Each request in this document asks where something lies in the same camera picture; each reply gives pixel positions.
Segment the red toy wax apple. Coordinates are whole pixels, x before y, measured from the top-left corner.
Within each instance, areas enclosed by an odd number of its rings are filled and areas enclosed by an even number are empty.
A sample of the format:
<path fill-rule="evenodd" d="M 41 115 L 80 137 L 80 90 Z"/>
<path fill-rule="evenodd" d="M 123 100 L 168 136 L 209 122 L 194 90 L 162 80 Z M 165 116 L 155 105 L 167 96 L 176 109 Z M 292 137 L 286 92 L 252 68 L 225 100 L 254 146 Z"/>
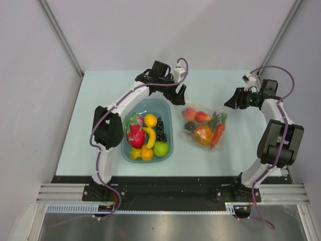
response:
<path fill-rule="evenodd" d="M 197 123 L 205 123 L 211 120 L 211 116 L 203 111 L 198 111 L 195 114 L 195 121 Z"/>

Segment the dark purple toy mangosteen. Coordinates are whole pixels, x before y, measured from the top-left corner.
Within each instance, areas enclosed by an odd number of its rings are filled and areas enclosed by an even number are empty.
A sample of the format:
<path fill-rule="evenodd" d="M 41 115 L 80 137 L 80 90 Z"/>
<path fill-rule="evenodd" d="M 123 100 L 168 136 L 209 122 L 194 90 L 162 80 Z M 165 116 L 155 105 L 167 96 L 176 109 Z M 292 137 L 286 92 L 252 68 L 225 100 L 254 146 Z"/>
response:
<path fill-rule="evenodd" d="M 194 122 L 186 122 L 184 125 L 184 129 L 190 133 L 192 133 L 196 128 L 196 125 Z"/>

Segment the clear polka dot zip bag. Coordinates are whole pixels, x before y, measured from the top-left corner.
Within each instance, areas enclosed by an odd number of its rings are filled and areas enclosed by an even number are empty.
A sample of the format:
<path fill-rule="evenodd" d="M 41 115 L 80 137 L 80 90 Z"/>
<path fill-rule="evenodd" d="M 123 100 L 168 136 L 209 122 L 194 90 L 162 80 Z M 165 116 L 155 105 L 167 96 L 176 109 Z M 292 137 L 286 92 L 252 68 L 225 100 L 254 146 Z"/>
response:
<path fill-rule="evenodd" d="M 223 107 L 211 109 L 197 102 L 187 101 L 182 109 L 181 136 L 189 143 L 206 150 L 222 149 L 227 117 Z"/>

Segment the small toy pineapple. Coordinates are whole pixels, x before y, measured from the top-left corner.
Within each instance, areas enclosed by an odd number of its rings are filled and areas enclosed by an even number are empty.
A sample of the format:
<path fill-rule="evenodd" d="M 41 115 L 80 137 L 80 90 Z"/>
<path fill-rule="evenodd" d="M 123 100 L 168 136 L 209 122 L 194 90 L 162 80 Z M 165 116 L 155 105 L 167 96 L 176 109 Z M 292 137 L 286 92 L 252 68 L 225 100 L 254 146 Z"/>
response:
<path fill-rule="evenodd" d="M 221 120 L 220 115 L 221 113 L 214 111 L 209 122 L 196 122 L 196 128 L 192 132 L 192 140 L 199 145 L 210 146 L 215 133 L 215 128 Z"/>

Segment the toy peach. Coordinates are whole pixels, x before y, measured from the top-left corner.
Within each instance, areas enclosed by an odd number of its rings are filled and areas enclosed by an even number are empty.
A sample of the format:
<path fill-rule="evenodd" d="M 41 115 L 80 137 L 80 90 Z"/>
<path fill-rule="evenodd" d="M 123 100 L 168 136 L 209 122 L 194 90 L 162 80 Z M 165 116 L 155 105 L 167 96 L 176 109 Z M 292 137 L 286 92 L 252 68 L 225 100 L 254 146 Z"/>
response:
<path fill-rule="evenodd" d="M 182 111 L 182 115 L 186 121 L 192 122 L 195 120 L 196 116 L 196 109 L 193 107 L 187 107 L 185 110 Z"/>

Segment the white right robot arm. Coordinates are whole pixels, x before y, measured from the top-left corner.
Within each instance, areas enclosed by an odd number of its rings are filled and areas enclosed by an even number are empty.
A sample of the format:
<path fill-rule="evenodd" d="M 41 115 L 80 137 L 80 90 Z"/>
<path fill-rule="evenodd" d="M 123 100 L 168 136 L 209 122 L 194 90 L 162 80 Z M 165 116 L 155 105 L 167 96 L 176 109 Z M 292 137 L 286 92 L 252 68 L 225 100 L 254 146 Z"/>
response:
<path fill-rule="evenodd" d="M 224 104 L 232 109 L 257 107 L 264 114 L 267 126 L 257 147 L 257 159 L 235 179 L 231 195 L 244 201 L 255 192 L 274 170 L 290 166 L 296 160 L 304 134 L 303 126 L 296 125 L 286 114 L 283 98 L 278 97 L 278 83 L 264 79 L 261 84 L 251 74 L 244 75 L 245 87 L 238 87 Z"/>

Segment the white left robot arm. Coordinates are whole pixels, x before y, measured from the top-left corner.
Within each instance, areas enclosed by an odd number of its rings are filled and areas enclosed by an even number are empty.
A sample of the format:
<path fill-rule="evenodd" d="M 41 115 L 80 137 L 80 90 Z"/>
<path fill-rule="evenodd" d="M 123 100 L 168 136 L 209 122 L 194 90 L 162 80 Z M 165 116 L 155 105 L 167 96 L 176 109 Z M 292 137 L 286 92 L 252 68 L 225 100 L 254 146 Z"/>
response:
<path fill-rule="evenodd" d="M 183 57 L 176 61 L 174 69 L 155 61 L 152 68 L 139 74 L 130 89 L 113 104 L 96 108 L 89 144 L 98 149 L 92 179 L 97 183 L 93 194 L 99 200 L 104 201 L 111 194 L 106 184 L 112 177 L 112 155 L 124 137 L 123 119 L 139 102 L 154 92 L 162 93 L 173 105 L 185 105 L 186 85 L 183 82 L 188 71 L 188 62 Z"/>

